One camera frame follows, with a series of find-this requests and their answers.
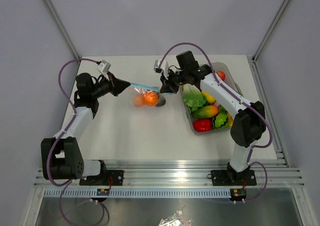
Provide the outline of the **orange toy tangerine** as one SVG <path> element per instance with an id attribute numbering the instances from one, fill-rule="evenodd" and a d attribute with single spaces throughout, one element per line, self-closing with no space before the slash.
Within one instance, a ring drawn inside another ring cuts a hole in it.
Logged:
<path id="1" fill-rule="evenodd" d="M 154 107 L 158 103 L 159 97 L 155 91 L 147 91 L 143 94 L 142 100 L 146 106 Z"/>

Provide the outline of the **orange pink toy peach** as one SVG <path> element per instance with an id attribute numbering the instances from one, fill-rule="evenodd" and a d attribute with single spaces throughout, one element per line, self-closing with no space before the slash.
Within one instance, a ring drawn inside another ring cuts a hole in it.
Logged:
<path id="1" fill-rule="evenodd" d="M 145 104 L 143 102 L 143 95 L 137 94 L 133 99 L 133 105 L 135 107 L 143 107 Z"/>

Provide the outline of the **clear zip top bag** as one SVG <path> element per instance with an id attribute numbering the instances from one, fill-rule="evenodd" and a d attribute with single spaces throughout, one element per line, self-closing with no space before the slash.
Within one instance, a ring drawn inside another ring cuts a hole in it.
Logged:
<path id="1" fill-rule="evenodd" d="M 131 82 L 129 91 L 136 108 L 160 108 L 167 104 L 165 93 L 160 93 L 159 87 Z"/>

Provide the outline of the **yellow toy pear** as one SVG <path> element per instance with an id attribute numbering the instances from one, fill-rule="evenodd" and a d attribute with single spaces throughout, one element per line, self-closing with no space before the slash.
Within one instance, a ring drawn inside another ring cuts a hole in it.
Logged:
<path id="1" fill-rule="evenodd" d="M 207 92 L 202 91 L 201 93 L 205 97 L 208 104 L 214 104 L 216 102 L 216 99 L 212 97 L 210 94 L 208 94 Z"/>

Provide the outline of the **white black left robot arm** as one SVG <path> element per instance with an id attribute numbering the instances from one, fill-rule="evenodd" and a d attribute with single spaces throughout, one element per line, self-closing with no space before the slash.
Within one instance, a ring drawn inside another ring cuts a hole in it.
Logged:
<path id="1" fill-rule="evenodd" d="M 63 186 L 57 180 L 64 180 L 68 184 L 77 179 L 92 180 L 97 185 L 103 185 L 108 180 L 104 161 L 85 160 L 79 140 L 97 115 L 98 99 L 108 93 L 118 96 L 131 84 L 110 72 L 98 78 L 81 73 L 75 81 L 76 91 L 72 102 L 74 112 L 70 122 L 53 137 L 41 142 L 43 176 L 56 187 Z"/>

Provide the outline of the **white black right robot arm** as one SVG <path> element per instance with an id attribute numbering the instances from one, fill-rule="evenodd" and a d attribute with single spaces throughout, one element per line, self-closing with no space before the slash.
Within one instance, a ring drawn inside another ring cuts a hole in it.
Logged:
<path id="1" fill-rule="evenodd" d="M 256 142 L 266 131 L 265 108 L 260 102 L 245 99 L 215 73 L 211 63 L 199 65 L 191 51 L 176 56 L 177 71 L 162 68 L 164 59 L 154 63 L 154 71 L 161 74 L 161 93 L 177 93 L 184 84 L 196 86 L 213 96 L 231 115 L 230 135 L 234 141 L 232 157 L 225 170 L 212 170 L 214 186 L 255 186 L 256 177 L 249 161 Z"/>

